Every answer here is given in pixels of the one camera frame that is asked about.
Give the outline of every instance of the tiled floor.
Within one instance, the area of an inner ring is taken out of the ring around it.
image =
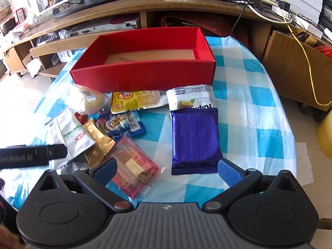
[[[0,79],[0,147],[19,145],[24,131],[31,130],[31,117],[39,100],[51,84],[47,77],[29,74],[17,79],[16,75]],[[295,101],[281,98],[296,142],[305,142],[312,166],[314,182],[303,188],[315,205],[319,217],[332,218],[332,159],[323,155],[316,141],[317,123],[311,115],[302,115]],[[332,230],[317,230],[312,245],[316,249],[332,248]]]

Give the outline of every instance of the yellow label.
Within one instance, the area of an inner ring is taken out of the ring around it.
[[[148,174],[146,173],[144,168],[137,164],[134,159],[129,159],[125,165],[141,181],[144,181],[148,178]]]
[[[112,94],[112,113],[145,108],[159,103],[160,93],[157,90],[136,91],[129,93],[114,92]]]

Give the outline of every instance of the blue and white tablecloth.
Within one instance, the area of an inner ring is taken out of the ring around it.
[[[294,136],[264,67],[232,37],[207,40],[217,60],[213,89],[223,156],[243,169],[256,168],[266,175],[276,175],[281,169],[296,175]],[[37,106],[32,144],[49,144],[44,124],[66,108],[66,91],[73,83],[69,70],[83,51],[67,63]],[[134,141],[159,166],[166,166],[143,201],[202,205],[228,188],[217,173],[171,175],[172,123],[168,106],[139,111],[139,116],[147,133]],[[6,183],[6,197],[19,208],[44,170],[10,170],[14,178],[12,184]],[[108,187],[124,196],[112,182]]]

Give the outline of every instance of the open cardboard box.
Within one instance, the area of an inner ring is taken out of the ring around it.
[[[70,74],[75,83],[103,93],[168,90],[211,85],[215,66],[199,28],[165,27],[101,35]]]

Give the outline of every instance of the purple package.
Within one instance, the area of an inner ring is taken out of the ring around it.
[[[172,175],[217,173],[218,109],[185,108],[171,112],[173,129]]]

